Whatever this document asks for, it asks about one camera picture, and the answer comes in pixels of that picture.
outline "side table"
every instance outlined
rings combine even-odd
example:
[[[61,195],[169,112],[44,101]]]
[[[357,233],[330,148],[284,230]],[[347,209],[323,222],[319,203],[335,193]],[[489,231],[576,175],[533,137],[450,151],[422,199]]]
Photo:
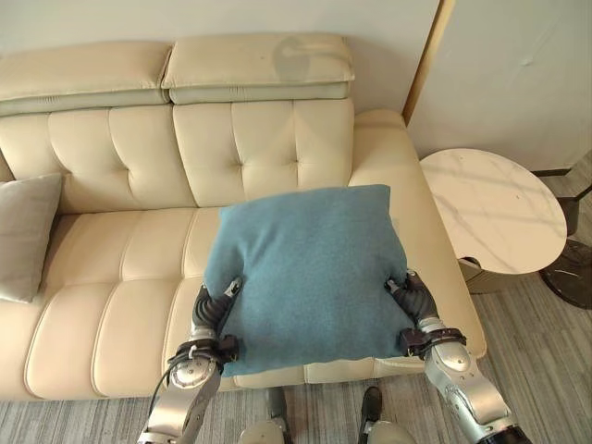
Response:
[[[506,287],[560,255],[563,212],[527,169],[466,148],[436,152],[421,166],[472,293]]]

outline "cream leather sofa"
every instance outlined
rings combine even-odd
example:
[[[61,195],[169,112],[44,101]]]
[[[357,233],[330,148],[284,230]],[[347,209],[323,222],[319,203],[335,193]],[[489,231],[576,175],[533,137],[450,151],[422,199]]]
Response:
[[[64,184],[39,295],[0,302],[0,398],[148,396],[189,333],[218,207],[319,187],[390,186],[410,267],[482,356],[483,331],[401,116],[355,116],[352,80],[345,42],[327,34],[95,43],[2,59],[0,180],[60,172]],[[308,364],[226,378],[221,389],[422,368],[415,358]]]

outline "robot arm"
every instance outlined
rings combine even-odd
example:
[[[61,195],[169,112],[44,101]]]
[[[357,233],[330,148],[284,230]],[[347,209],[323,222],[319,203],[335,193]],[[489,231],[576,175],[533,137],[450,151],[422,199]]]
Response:
[[[224,364],[237,358],[237,339],[226,336],[220,340],[218,336],[239,291],[239,278],[215,300],[205,285],[200,288],[193,306],[190,339],[168,360],[168,370],[161,379],[162,383],[166,378],[168,386],[154,403],[160,383],[156,387],[138,444],[195,442],[207,404],[220,386]]]
[[[425,360],[427,378],[467,439],[475,444],[532,444],[498,390],[477,368],[466,350],[466,338],[439,319],[434,298],[421,278],[410,270],[403,287],[392,279],[385,286],[415,321],[416,329],[401,332],[402,348]]]

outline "white wall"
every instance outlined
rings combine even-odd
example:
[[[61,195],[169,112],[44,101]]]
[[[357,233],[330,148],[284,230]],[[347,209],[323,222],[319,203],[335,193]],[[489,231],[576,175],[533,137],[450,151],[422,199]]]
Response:
[[[104,40],[331,31],[351,36],[356,110],[402,110],[437,0],[0,0],[0,54]]]
[[[590,0],[457,0],[410,121],[418,153],[571,167],[592,148],[591,22]]]

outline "floor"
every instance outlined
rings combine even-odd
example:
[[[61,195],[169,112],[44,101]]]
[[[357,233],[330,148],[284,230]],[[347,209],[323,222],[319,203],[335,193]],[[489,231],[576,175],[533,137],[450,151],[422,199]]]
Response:
[[[544,181],[557,195],[574,195],[591,178],[592,153],[567,177]],[[592,245],[592,194],[582,201],[574,237]],[[488,343],[479,366],[533,443],[592,442],[592,311],[557,298],[538,274],[474,302]],[[372,384],[383,391],[383,418],[406,426],[418,444],[466,443],[423,375],[287,388],[295,442],[356,442],[360,402]],[[131,444],[147,410],[145,399],[0,402],[0,443]],[[263,418],[263,391],[221,393],[197,442],[236,442]]]

